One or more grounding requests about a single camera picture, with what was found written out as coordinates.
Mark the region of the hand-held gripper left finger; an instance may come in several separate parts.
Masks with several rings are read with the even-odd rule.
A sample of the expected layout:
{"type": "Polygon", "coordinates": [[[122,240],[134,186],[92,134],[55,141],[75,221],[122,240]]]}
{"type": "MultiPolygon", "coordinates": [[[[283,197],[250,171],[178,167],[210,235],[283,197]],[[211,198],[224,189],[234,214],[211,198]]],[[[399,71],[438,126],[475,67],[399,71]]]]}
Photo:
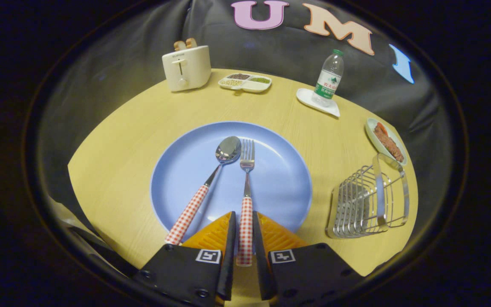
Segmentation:
{"type": "Polygon", "coordinates": [[[186,242],[164,244],[133,279],[184,307],[222,307],[231,299],[236,233],[230,211],[186,242]]]}

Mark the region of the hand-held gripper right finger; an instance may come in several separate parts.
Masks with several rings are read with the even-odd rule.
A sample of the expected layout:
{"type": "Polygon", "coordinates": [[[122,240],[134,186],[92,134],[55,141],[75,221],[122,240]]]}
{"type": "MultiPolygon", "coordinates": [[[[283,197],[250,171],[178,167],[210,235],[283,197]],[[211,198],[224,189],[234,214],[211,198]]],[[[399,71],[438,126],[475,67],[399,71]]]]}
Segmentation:
{"type": "Polygon", "coordinates": [[[308,243],[253,212],[261,298],[271,307],[341,306],[363,277],[326,243],[308,243]]]}

